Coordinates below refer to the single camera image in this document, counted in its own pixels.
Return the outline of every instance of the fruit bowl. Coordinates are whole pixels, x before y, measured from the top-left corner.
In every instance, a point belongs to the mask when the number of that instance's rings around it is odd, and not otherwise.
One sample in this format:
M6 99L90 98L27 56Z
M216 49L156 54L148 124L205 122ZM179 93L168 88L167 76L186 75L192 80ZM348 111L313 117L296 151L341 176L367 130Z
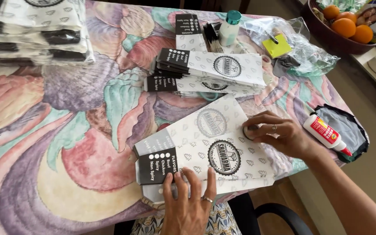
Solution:
M301 16L310 33L326 45L326 51L334 51L338 56L344 54L362 55L376 46L376 43L362 44L337 34L313 13L313 8L322 11L316 0L308 0L301 10Z

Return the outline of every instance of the red glue cap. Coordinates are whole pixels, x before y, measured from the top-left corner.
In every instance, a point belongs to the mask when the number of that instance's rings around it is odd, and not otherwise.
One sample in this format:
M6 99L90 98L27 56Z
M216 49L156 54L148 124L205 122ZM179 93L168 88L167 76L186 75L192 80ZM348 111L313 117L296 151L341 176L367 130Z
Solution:
M347 148L342 149L341 152L352 157L352 153Z

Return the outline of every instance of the silver ring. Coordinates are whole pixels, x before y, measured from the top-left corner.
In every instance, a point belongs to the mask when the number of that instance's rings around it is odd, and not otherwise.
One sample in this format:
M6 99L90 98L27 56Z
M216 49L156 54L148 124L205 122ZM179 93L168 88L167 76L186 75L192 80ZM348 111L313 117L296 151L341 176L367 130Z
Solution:
M272 124L272 129L274 130L274 134L277 132L277 126L275 124Z
M209 201L210 203L213 202L213 200L209 199L209 198L206 197L206 196L202 196L202 197L201 197L201 200L207 200L207 201Z

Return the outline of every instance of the yellow sticky note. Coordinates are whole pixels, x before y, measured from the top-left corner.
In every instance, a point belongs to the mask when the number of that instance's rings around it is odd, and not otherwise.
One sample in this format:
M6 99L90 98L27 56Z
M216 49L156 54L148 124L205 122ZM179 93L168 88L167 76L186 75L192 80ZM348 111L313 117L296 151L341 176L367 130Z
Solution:
M272 58L281 56L292 50L282 34L275 36L275 38L278 40L278 44L275 44L271 39L262 42Z

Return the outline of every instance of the circular stamp logo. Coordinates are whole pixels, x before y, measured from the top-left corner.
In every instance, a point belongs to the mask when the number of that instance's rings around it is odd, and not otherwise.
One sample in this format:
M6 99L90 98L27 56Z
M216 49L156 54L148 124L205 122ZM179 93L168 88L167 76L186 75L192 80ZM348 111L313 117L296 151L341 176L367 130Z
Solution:
M220 56L214 61L214 69L226 77L237 77L242 72L240 63L230 56Z
M227 87L227 85L222 85L222 84L217 84L217 83L207 83L207 82L203 82L203 85L206 86L206 88L209 88L215 91L221 91Z
M45 8L45 7L50 7L50 6L59 4L63 2L64 0L25 0L25 1L29 3L30 5Z
M208 149L210 165L221 175L229 176L240 167L240 154L228 141L216 141Z
M200 132L211 138L222 135L227 131L226 119L215 109L204 109L198 114L197 126Z

